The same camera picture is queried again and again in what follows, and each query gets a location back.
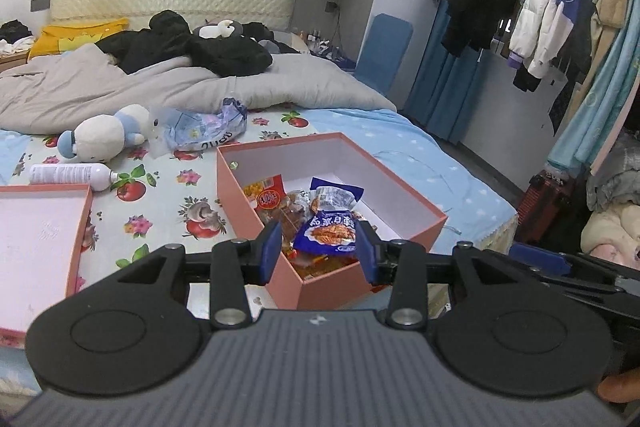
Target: nightstand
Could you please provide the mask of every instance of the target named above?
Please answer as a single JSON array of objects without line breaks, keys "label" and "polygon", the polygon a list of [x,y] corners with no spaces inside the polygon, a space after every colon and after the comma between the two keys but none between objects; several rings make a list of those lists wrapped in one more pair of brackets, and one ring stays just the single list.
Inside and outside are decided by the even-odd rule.
[{"label": "nightstand", "polygon": [[0,71],[10,70],[11,68],[15,68],[16,66],[26,64],[28,56],[29,52],[22,52],[15,55],[0,57]]}]

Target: chair backrest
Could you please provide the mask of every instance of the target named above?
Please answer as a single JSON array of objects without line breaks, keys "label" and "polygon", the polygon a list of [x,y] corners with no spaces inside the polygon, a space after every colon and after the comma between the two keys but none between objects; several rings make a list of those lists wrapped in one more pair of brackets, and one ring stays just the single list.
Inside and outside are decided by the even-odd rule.
[{"label": "chair backrest", "polygon": [[414,27],[407,21],[386,13],[376,15],[353,76],[387,94],[413,33]]}]

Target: box lid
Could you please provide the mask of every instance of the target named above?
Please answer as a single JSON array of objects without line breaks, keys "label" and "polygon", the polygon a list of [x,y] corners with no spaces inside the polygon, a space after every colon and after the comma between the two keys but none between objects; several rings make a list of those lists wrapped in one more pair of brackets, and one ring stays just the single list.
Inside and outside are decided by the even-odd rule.
[{"label": "box lid", "polygon": [[88,185],[0,187],[0,332],[23,337],[74,293],[91,201]]}]

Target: blue curtain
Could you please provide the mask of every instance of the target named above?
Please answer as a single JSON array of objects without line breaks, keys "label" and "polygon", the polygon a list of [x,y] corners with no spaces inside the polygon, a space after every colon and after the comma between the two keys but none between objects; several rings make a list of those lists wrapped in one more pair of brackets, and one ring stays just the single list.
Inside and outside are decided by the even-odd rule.
[{"label": "blue curtain", "polygon": [[440,1],[404,112],[428,133],[456,144],[465,136],[489,61],[480,60],[480,52],[468,46],[461,57],[444,49],[442,36],[450,19],[447,6]]}]

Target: spray can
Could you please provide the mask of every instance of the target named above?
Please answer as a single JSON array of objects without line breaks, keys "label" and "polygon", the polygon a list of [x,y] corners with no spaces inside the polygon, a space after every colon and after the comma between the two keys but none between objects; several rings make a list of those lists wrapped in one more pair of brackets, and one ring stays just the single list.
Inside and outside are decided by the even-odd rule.
[{"label": "spray can", "polygon": [[97,192],[118,181],[118,173],[101,163],[36,164],[29,169],[29,183],[88,184]]}]

